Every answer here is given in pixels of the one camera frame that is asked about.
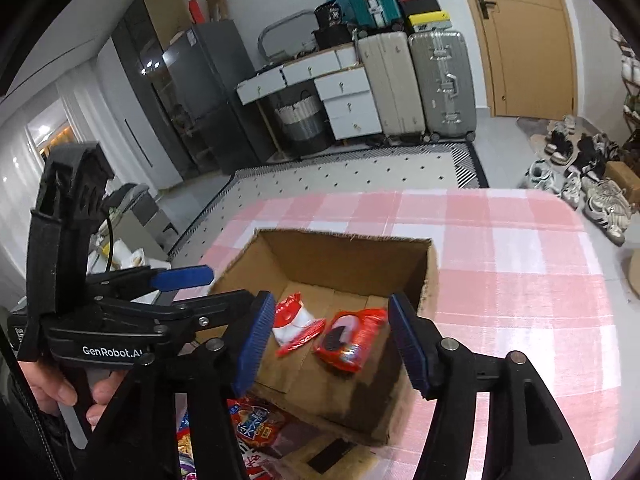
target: wooden door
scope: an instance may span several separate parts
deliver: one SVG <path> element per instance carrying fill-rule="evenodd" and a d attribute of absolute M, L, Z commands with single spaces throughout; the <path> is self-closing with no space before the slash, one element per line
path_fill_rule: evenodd
<path fill-rule="evenodd" d="M 564 0 L 470 0 L 494 115 L 562 119 L 575 110 L 574 42 Z"/>

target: blue gripper pad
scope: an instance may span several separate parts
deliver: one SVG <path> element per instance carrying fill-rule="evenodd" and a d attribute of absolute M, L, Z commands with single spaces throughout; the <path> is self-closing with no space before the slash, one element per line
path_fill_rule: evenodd
<path fill-rule="evenodd" d="M 418 390 L 425 397 L 430 390 L 427 359 L 410 321 L 411 317 L 417 318 L 417 314 L 413 311 L 411 305 L 408 307 L 411 309 L 410 312 L 405 311 L 401 301 L 395 294 L 390 296 L 388 304 L 389 326 L 404 362 L 404 367 L 409 374 L 409 379 L 411 379 L 411 385 L 414 390 Z"/>
<path fill-rule="evenodd" d="M 249 387 L 254 384 L 262 354 L 267 347 L 271 329 L 273 329 L 273 319 L 276 314 L 276 299 L 273 294 L 262 291 L 258 293 L 254 301 L 260 301 L 262 304 L 238 355 L 236 379 L 232 384 L 233 390 L 238 397 L 243 396 Z"/>
<path fill-rule="evenodd" d="M 213 281 L 213 270 L 206 265 L 183 267 L 181 269 L 161 270 L 150 281 L 149 285 L 160 290 L 180 290 L 192 286 L 209 285 Z"/>

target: door frame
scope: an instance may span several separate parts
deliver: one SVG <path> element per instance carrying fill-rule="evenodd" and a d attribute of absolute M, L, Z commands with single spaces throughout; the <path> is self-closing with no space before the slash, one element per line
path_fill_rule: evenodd
<path fill-rule="evenodd" d="M 578 75 L 575 63 L 575 34 L 574 28 L 571 24 L 569 17 L 569 11 L 567 10 L 566 0 L 562 1 L 562 15 L 564 16 L 564 23 L 566 29 L 570 34 L 572 41 L 572 48 L 569 49 L 571 53 L 571 72 L 572 72 L 572 87 L 574 89 L 572 102 L 572 114 L 575 115 L 578 109 Z M 491 67 L 491 59 L 489 58 L 489 46 L 487 45 L 486 35 L 484 33 L 484 26 L 482 24 L 482 14 L 478 7 L 477 0 L 466 0 L 471 10 L 471 16 L 474 20 L 474 26 L 476 28 L 476 36 L 478 37 L 478 43 L 480 46 L 480 57 L 482 60 L 482 72 L 484 73 L 484 86 L 486 88 L 486 103 L 489 107 L 491 117 L 495 117 L 495 93 L 494 93 L 494 74 Z"/>

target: fingernail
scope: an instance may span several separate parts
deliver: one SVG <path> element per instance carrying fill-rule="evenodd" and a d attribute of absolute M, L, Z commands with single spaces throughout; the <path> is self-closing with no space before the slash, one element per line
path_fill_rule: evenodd
<path fill-rule="evenodd" d="M 74 406 L 78 402 L 78 394 L 74 390 L 73 386 L 67 381 L 63 381 L 58 389 L 58 397 L 63 404 L 67 406 Z"/>

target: finger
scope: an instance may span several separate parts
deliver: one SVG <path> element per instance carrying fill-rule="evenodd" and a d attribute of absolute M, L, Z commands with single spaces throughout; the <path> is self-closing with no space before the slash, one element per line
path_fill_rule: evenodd
<path fill-rule="evenodd" d="M 104 413 L 104 410 L 106 409 L 107 409 L 107 406 L 105 405 L 94 404 L 92 407 L 86 410 L 86 420 L 92 426 L 92 431 L 93 431 L 93 427 L 95 427 L 95 425 L 98 424 L 100 417 L 102 416 L 102 414 Z"/>
<path fill-rule="evenodd" d="M 60 414 L 58 403 L 49 397 L 42 388 L 32 386 L 31 391 L 33 392 L 33 396 L 36 398 L 36 402 L 38 403 L 38 407 L 41 412 L 49 413 L 49 415 Z"/>
<path fill-rule="evenodd" d="M 30 386 L 41 388 L 45 394 L 67 406 L 73 406 L 78 402 L 78 394 L 67 381 L 62 372 L 52 365 L 41 361 L 27 363 L 20 361 L 20 368 Z"/>
<path fill-rule="evenodd" d="M 98 404 L 108 404 L 113 397 L 113 394 L 116 392 L 120 383 L 124 379 L 124 376 L 127 375 L 125 370 L 116 370 L 111 372 L 111 375 L 106 379 L 98 381 L 94 384 L 92 388 L 92 394 L 94 396 L 95 402 Z"/>

